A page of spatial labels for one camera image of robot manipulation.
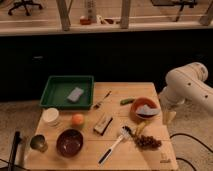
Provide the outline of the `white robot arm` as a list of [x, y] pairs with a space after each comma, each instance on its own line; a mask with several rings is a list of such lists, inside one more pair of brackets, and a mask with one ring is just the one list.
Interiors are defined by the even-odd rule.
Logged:
[[205, 84], [207, 78], [208, 70], [200, 62], [174, 68], [166, 74], [166, 86], [159, 93], [165, 125], [174, 119], [174, 108], [185, 100], [191, 100], [213, 115], [213, 88]]

